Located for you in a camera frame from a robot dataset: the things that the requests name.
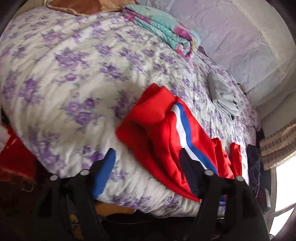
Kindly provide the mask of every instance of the orange fabric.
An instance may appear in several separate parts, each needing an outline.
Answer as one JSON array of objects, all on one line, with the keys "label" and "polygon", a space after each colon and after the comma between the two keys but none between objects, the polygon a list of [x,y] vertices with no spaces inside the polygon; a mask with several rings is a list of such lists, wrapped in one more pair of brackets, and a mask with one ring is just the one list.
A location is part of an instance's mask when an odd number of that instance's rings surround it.
[{"label": "orange fabric", "polygon": [[136,4],[134,0],[53,0],[47,7],[74,15],[92,15],[98,12],[119,11],[123,5]]}]

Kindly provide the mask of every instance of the bed sheet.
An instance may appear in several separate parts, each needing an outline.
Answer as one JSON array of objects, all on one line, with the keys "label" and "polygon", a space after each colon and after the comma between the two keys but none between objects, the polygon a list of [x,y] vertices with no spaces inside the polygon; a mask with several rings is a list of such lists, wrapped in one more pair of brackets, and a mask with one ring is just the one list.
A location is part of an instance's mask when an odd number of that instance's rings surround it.
[{"label": "bed sheet", "polygon": [[266,0],[139,0],[195,30],[207,55],[242,85],[261,119],[296,90],[296,46]]},{"label": "bed sheet", "polygon": [[[115,136],[151,83],[165,85],[185,101],[227,152],[232,142],[241,145],[248,182],[246,146],[255,144],[258,119],[234,78],[201,53],[185,60],[119,12],[81,17],[42,7],[15,17],[0,38],[0,72],[4,111],[49,172],[76,175],[115,149],[115,166],[100,201],[158,217],[198,212],[199,203],[163,186]],[[235,121],[212,104],[209,72],[215,72],[242,105]]]}]

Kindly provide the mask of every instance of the white stripe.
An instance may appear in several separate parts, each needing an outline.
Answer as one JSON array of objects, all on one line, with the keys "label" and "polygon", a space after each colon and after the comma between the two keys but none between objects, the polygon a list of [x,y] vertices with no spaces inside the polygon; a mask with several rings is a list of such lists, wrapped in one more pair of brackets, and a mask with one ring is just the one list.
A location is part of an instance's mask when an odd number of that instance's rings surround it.
[{"label": "white stripe", "polygon": [[181,116],[180,116],[180,109],[179,107],[174,104],[172,109],[171,109],[172,112],[175,113],[176,117],[177,117],[177,122],[176,122],[176,129],[177,129],[177,132],[178,132],[178,135],[179,135],[179,138],[180,138],[180,144],[181,144],[181,147],[184,148],[189,157],[192,159],[192,160],[196,160],[196,161],[199,161],[202,165],[202,167],[207,170],[207,168],[205,167],[205,165],[198,159],[198,157],[190,150],[189,146],[187,145],[187,141],[186,141],[186,133],[185,133],[185,130],[184,130],[184,127],[182,125],[182,122],[181,122]]}]

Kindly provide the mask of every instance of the red cloth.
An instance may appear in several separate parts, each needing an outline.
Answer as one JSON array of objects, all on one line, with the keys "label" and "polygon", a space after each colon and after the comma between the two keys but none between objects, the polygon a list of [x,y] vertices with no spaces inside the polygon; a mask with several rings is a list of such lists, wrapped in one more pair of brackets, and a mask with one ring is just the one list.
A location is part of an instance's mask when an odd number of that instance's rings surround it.
[{"label": "red cloth", "polygon": [[10,138],[0,153],[0,181],[14,182],[15,177],[20,176],[35,182],[36,157],[26,149],[11,126],[8,126],[8,134]]},{"label": "red cloth", "polygon": [[192,143],[211,161],[218,175],[231,179],[241,175],[240,146],[231,144],[230,160],[222,149],[221,141],[218,138],[211,140],[184,102],[164,86],[152,84],[142,94],[117,129],[116,135],[162,184],[183,197],[199,202],[200,199],[191,193],[178,162],[182,147],[175,128],[176,115],[171,111],[175,103],[184,108],[191,128]]}]

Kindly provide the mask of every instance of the blue stripe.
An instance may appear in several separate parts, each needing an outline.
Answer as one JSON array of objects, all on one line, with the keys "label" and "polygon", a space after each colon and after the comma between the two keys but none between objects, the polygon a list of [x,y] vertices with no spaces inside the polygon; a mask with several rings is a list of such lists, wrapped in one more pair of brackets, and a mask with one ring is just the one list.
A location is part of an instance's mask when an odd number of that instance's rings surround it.
[{"label": "blue stripe", "polygon": [[103,161],[104,163],[94,178],[94,186],[92,189],[93,198],[96,199],[100,194],[103,193],[104,188],[109,179],[110,173],[114,167],[115,160],[116,160],[116,154],[115,154],[115,150],[113,149],[107,152],[103,160],[99,160],[99,161]]},{"label": "blue stripe", "polygon": [[226,202],[219,201],[219,206],[226,206]]},{"label": "blue stripe", "polygon": [[192,138],[191,138],[191,128],[189,121],[187,119],[186,113],[184,111],[184,108],[182,104],[176,102],[175,105],[177,105],[180,109],[180,118],[181,118],[181,123],[184,127],[185,133],[186,133],[186,142],[190,150],[197,156],[197,158],[205,165],[205,167],[209,170],[212,170],[214,173],[217,174],[217,169],[213,165],[213,163],[210,161],[209,158],[205,156],[204,153],[202,153],[196,146],[193,145],[192,143]]}]

